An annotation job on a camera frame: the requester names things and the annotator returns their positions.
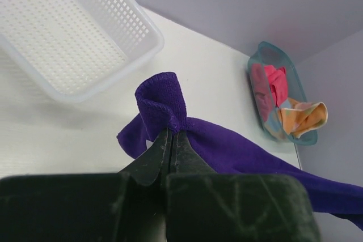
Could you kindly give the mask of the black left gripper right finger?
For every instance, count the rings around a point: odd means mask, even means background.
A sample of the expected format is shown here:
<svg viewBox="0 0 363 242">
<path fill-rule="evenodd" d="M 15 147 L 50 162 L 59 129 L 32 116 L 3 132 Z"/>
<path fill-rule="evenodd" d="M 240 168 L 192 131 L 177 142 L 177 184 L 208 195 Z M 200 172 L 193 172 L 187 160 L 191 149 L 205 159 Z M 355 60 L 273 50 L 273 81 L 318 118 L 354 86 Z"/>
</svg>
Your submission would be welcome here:
<svg viewBox="0 0 363 242">
<path fill-rule="evenodd" d="M 185 132 L 166 178 L 168 241 L 319 241 L 302 184 L 286 175 L 215 173 Z"/>
</svg>

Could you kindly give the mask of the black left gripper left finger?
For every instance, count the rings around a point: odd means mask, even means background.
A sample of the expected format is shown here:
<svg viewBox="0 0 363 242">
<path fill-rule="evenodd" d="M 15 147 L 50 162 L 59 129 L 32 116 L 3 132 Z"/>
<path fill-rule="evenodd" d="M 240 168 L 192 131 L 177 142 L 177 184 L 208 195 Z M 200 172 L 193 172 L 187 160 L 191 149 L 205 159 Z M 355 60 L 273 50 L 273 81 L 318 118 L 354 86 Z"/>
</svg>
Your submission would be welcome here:
<svg viewBox="0 0 363 242">
<path fill-rule="evenodd" d="M 170 130 L 119 172 L 1 179 L 2 241 L 165 241 Z"/>
</svg>

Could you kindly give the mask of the purple towel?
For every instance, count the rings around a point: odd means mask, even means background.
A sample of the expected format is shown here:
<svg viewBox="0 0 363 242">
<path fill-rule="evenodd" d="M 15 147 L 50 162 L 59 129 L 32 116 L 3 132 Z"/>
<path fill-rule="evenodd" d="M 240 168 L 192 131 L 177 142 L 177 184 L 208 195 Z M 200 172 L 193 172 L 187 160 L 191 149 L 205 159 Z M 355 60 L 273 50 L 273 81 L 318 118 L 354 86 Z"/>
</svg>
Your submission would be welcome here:
<svg viewBox="0 0 363 242">
<path fill-rule="evenodd" d="M 187 116 L 182 89 L 174 72 L 162 72 L 135 91 L 138 115 L 117 135 L 132 158 L 146 151 L 169 128 L 184 130 L 192 148 L 218 173 L 268 173 L 293 176 L 306 188 L 313 210 L 346 219 L 362 228 L 362 188 L 312 175 L 275 157 L 242 135 Z"/>
</svg>

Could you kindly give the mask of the pink towel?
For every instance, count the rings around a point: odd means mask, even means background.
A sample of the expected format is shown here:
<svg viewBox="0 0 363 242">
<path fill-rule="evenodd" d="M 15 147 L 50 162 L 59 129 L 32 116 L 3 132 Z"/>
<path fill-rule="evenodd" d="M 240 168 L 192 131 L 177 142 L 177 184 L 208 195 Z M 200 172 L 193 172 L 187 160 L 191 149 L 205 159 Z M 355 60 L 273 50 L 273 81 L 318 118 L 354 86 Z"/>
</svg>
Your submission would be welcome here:
<svg viewBox="0 0 363 242">
<path fill-rule="evenodd" d="M 266 122 L 269 114 L 288 98 L 286 69 L 253 63 L 250 78 L 260 117 Z"/>
</svg>

